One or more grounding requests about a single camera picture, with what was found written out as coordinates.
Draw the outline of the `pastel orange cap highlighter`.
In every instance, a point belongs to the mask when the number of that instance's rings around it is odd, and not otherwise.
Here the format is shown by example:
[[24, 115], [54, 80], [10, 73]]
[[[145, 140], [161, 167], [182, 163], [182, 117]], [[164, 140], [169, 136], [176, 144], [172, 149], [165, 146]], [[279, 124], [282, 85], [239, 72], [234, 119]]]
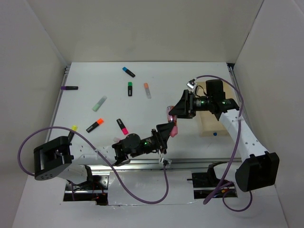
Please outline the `pastel orange cap highlighter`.
[[150, 92], [150, 89], [149, 89], [149, 86], [148, 86], [147, 83], [144, 83], [144, 89], [145, 89], [147, 98], [148, 98], [148, 99], [151, 99], [152, 96], [151, 96], [151, 92]]

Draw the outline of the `pastel green highlighter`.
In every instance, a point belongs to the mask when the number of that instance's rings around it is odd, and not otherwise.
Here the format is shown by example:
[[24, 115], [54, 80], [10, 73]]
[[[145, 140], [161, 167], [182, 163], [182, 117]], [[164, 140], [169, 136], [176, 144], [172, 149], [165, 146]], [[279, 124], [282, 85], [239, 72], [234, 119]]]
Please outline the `pastel green highlighter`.
[[94, 112], [97, 112], [98, 109], [102, 106], [102, 104], [106, 101], [107, 96], [103, 96], [92, 108]]

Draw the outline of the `pastel lilac highlighter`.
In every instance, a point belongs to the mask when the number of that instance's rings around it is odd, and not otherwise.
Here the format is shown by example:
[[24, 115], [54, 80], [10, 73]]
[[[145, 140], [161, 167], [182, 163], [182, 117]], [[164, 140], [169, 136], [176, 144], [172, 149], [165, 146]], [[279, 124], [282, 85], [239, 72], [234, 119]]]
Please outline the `pastel lilac highlighter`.
[[117, 138], [117, 137], [114, 137], [114, 138], [113, 138], [113, 141], [114, 141], [115, 143], [118, 143], [118, 142], [121, 141], [121, 139], [120, 139], [120, 138]]

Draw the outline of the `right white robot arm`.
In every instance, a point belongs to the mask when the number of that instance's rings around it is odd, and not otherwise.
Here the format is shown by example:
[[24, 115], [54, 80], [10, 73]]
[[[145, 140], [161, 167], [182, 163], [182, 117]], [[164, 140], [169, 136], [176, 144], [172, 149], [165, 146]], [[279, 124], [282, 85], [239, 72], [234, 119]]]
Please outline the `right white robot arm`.
[[237, 102], [226, 97], [223, 83], [218, 77], [207, 80], [204, 95], [197, 96], [196, 80], [190, 80], [187, 83], [188, 89], [183, 91], [181, 99], [169, 114], [191, 119], [198, 111], [209, 111], [225, 127], [242, 160], [228, 180], [243, 192], [274, 185], [280, 159], [275, 152], [269, 152], [258, 141], [243, 120], [242, 109]]

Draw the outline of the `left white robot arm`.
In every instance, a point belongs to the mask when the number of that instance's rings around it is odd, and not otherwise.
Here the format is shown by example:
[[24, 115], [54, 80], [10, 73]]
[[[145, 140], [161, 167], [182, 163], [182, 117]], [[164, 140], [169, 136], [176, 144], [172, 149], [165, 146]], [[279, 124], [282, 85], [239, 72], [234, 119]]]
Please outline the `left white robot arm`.
[[104, 147], [73, 145], [67, 136], [60, 136], [34, 149], [34, 177], [38, 181], [60, 177], [87, 190], [94, 183], [90, 165], [122, 166], [143, 154], [165, 154], [173, 127], [173, 123], [159, 124], [148, 138], [131, 133]]

